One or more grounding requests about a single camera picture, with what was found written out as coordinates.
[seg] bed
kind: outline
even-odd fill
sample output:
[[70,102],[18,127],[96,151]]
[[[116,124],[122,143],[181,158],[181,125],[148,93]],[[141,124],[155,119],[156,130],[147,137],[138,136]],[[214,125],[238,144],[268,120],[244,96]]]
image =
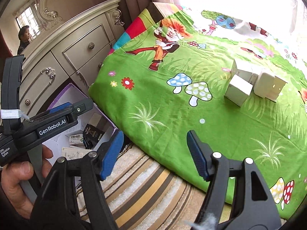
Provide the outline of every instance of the bed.
[[[240,108],[224,97],[234,58],[287,81],[276,103],[252,93]],[[189,130],[227,158],[252,158],[288,219],[307,191],[306,66],[295,48],[250,22],[150,3],[114,44],[89,94],[145,153],[203,191]]]

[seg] human hand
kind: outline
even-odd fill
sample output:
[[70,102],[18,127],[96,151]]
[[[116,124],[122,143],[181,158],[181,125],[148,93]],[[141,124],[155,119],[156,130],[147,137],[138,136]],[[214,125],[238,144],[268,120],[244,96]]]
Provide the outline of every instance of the human hand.
[[157,27],[154,31],[155,34],[161,34],[163,32],[163,28],[162,27]]
[[[47,160],[53,157],[52,151],[43,145],[43,167],[42,174],[46,178],[52,165]],[[29,162],[11,163],[5,165],[1,175],[1,184],[4,193],[7,195],[9,201],[16,209],[16,211],[24,218],[29,219],[33,204],[30,199],[23,192],[20,181],[29,180],[34,174],[33,167]]]
[[166,44],[160,40],[156,40],[156,45],[161,46],[161,47],[166,47]]

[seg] blue fabric patch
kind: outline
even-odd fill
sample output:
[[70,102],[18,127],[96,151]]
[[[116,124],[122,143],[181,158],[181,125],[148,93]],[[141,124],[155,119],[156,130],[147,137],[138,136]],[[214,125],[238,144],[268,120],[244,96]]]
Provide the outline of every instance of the blue fabric patch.
[[118,41],[114,44],[113,49],[114,50],[119,49],[130,40],[131,40],[130,36],[126,32],[124,32],[122,36],[118,39]]

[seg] white elastic strap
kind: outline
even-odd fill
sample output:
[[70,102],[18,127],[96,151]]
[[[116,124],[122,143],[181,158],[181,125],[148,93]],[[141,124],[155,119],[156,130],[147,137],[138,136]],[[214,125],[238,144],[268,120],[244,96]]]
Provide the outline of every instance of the white elastic strap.
[[29,119],[29,116],[24,114],[19,109],[12,109],[12,110],[0,110],[0,115],[2,119],[13,119],[13,118],[21,118],[23,117],[24,119]]

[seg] drawer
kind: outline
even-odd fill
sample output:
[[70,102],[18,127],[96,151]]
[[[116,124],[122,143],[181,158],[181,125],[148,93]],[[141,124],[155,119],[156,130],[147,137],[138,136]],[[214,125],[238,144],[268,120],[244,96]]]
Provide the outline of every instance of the drawer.
[[95,82],[99,73],[103,60],[108,55],[110,45],[105,46],[101,49],[89,62],[75,72],[71,79],[78,85],[78,87],[88,96],[88,88]]
[[106,16],[102,14],[72,32],[51,52],[70,76],[113,39]]
[[20,86],[20,109],[29,117],[37,114],[50,95],[66,80],[68,75],[48,52],[31,70]]

